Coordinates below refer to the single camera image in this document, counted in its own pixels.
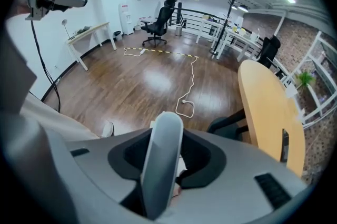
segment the potted plant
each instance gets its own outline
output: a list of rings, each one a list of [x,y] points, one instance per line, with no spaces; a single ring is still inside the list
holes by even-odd
[[[302,72],[300,74],[296,74],[295,78],[296,78],[296,84],[297,84],[296,89],[297,90],[299,89],[300,91],[307,88],[308,85],[312,85],[316,80],[316,78],[308,72]]]

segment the white desk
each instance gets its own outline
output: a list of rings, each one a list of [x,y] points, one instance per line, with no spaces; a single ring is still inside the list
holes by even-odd
[[[213,35],[209,35],[209,34],[207,34],[207,33],[205,33],[205,32],[202,31],[202,29],[204,28],[205,24],[208,24],[208,25],[216,27],[216,29],[214,30]],[[198,32],[198,35],[197,35],[195,43],[197,44],[199,42],[200,37],[203,36],[203,37],[205,37],[205,38],[210,39],[210,40],[213,41],[212,42],[212,46],[211,46],[211,48],[213,48],[213,46],[215,44],[215,41],[217,40],[218,35],[219,35],[221,29],[222,29],[222,24],[219,24],[219,23],[213,22],[213,21],[208,21],[207,19],[203,19],[202,18],[201,19],[200,29],[199,29],[199,32]]]
[[[116,50],[116,45],[115,45],[115,42],[114,42],[114,38],[113,38],[113,35],[110,33],[110,29],[109,29],[109,22],[106,22],[104,24],[101,24],[101,25],[98,25],[98,26],[95,26],[95,27],[92,27],[90,29],[88,29],[87,31],[83,32],[83,33],[80,33],[78,35],[75,36],[75,38],[73,39],[70,39],[70,40],[67,40],[67,45],[70,49],[70,51],[72,52],[72,54],[75,56],[75,59],[77,62],[81,63],[82,67],[85,69],[85,70],[88,70],[88,68],[85,66],[84,62],[82,61],[81,59],[81,56],[80,54],[76,51],[76,49],[74,48],[74,44],[78,41],[78,40],[81,40],[82,38],[84,38],[85,36],[89,35],[89,34],[94,34],[95,36],[95,39],[96,41],[99,43],[100,46],[102,46],[102,43],[98,40],[98,37],[97,37],[97,34],[96,34],[96,31],[99,30],[99,29],[102,29],[106,27],[107,29],[107,32],[109,34],[109,37],[110,37],[110,40],[111,40],[111,44],[112,44],[112,47],[114,48],[114,50]]]
[[[218,46],[217,48],[217,52],[218,55],[216,56],[216,59],[219,59],[223,49],[225,48],[226,45],[230,44],[230,37],[233,36],[235,39],[239,39],[240,41],[242,41],[243,43],[246,44],[246,46],[242,49],[242,51],[240,52],[239,56],[237,57],[237,61],[239,62],[243,56],[245,55],[247,49],[249,46],[251,46],[253,48],[253,50],[255,51],[257,48],[260,48],[259,45],[256,42],[251,41],[250,39],[247,39],[245,37],[243,37],[242,35],[233,32],[231,29],[225,29],[225,34],[223,35],[222,39],[224,38],[224,41],[221,40],[220,43],[222,44],[221,46]],[[254,55],[254,51],[252,52],[252,54],[249,56],[249,59],[252,59],[253,55]]]

